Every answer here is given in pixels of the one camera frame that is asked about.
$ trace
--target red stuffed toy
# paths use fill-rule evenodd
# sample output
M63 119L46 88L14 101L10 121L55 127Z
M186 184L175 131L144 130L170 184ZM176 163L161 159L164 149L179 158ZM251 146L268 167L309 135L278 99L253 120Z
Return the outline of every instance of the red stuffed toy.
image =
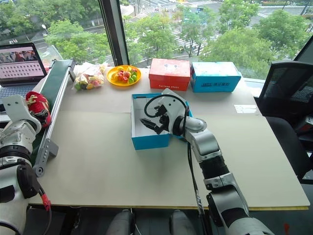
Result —
M51 123L48 100L42 94L29 92L26 94L26 103L29 112L40 121L42 128L48 127Z

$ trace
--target yellow plate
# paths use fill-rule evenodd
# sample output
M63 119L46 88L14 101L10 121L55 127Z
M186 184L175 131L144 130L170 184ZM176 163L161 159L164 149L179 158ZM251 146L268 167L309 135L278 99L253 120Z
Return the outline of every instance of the yellow plate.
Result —
M131 67L132 69L136 69L136 70L137 70L137 80L136 80L135 82L131 83L131 84L129 84L129 83L124 83L124 82L122 82L122 81L111 81L111 77L112 77L112 75L113 75L116 71L118 71L118 69L117 69L118 67L123 67L123 70L124 70L124 71L126 71L127 67ZM121 65L121 66L117 66L117 67L114 67L114 68L110 69L110 71L107 73L107 80L108 80L110 83L112 83L112 84L114 84L114 85L116 85L116 86L120 86L120 87L128 87L128 86L134 85L134 84L136 84L140 79L141 79L141 72L140 72L140 70L139 70L138 68L134 67L134 66L131 66L131 65Z

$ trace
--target mesh chair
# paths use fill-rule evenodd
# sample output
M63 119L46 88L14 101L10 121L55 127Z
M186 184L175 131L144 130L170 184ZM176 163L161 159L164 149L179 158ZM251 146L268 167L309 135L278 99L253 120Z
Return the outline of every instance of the mesh chair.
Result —
M313 113L313 64L296 61L273 62L258 99L258 107L266 116L300 183L313 169L313 159L295 133L292 125Z

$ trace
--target tabletop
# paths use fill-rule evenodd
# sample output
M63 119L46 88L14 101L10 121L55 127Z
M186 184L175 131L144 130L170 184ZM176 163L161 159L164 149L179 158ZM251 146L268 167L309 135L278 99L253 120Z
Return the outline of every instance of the tabletop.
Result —
M129 90L106 82L100 89L76 92L69 85L52 135L59 153L39 178L52 204L196 207L186 143L171 137L167 148L133 147L131 94L160 92L150 89L147 70L142 72L146 76ZM189 101L195 117L208 123L250 209L307 208L310 203L266 119L257 109L250 114L236 111L235 104L255 105L245 84L229 94L192 94L188 89L178 94ZM208 191L195 159L194 171L207 206ZM30 203L41 199L33 197Z

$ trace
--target robotic arm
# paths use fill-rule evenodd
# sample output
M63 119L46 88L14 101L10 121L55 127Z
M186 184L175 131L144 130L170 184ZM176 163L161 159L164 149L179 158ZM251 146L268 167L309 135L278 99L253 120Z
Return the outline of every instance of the robotic arm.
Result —
M249 216L246 200L236 180L224 163L222 152L214 137L207 130L207 124L199 118L185 117L186 109L183 99L165 89L154 116L160 117L160 127L146 118L141 122L160 134L163 130L183 136L191 144L192 150L204 176L204 184L210 193L207 201L215 224L224 226L227 235L274 235L262 222Z
M41 123L22 96L5 97L3 104L12 122L0 132L0 234L14 235L23 233L28 199L38 192L45 197L30 163Z

